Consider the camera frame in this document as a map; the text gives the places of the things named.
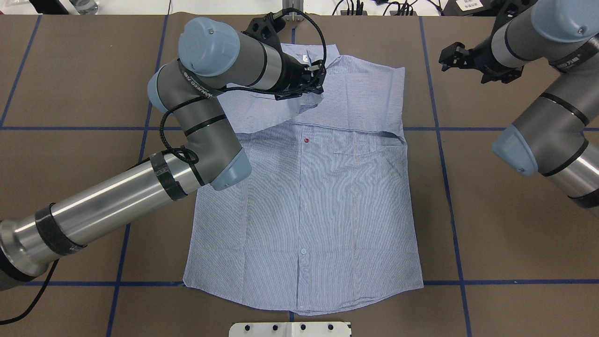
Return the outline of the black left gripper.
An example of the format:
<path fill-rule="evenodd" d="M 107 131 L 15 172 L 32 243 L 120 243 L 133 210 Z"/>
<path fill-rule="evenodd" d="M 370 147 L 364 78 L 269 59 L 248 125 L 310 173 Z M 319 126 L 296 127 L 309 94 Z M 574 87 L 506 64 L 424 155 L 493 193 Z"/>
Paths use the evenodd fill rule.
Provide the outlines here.
<path fill-rule="evenodd" d="M 282 61 L 282 72 L 275 84 L 276 100 L 298 98 L 302 94 L 323 94 L 323 83 L 327 74 L 323 59 L 307 65 L 290 55 L 284 55 Z"/>

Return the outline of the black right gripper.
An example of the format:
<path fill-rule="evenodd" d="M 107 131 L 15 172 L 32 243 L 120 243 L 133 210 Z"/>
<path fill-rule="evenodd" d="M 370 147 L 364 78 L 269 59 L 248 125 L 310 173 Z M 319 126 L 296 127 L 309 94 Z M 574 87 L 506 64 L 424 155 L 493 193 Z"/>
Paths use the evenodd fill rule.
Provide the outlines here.
<path fill-rule="evenodd" d="M 477 70 L 482 74 L 481 83 L 511 83 L 520 78 L 524 66 L 508 67 L 501 64 L 492 54 L 491 42 L 485 40 L 474 48 L 467 49 L 461 42 L 445 47 L 439 57 L 441 71 L 452 68 L 460 70 Z"/>

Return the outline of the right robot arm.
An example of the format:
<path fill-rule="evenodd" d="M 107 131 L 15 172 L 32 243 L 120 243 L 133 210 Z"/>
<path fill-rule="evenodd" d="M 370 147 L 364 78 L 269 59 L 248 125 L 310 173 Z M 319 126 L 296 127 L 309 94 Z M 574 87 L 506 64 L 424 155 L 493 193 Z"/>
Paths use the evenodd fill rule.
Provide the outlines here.
<path fill-rule="evenodd" d="M 598 215 L 598 147 L 583 130 L 598 117 L 598 2 L 536 0 L 475 48 L 453 43 L 443 71 L 474 69 L 481 83 L 510 83 L 526 64 L 546 59 L 559 76 L 494 141 L 492 151 L 522 176 L 541 174 L 573 203 Z"/>

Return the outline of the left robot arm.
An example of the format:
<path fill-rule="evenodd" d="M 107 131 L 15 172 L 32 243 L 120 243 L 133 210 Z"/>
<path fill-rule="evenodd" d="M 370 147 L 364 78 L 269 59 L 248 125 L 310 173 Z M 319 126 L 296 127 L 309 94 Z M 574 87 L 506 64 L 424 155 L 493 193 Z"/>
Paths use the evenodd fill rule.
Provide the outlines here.
<path fill-rule="evenodd" d="M 22 286 L 51 263 L 189 193 L 224 190 L 252 173 L 218 96 L 236 90 L 276 101 L 323 93 L 328 52 L 309 64 L 282 50 L 286 11 L 254 18 L 246 30 L 197 17 L 178 39 L 177 58 L 148 82 L 152 105 L 174 115 L 187 143 L 165 149 L 128 170 L 21 220 L 1 222 L 1 289 Z"/>

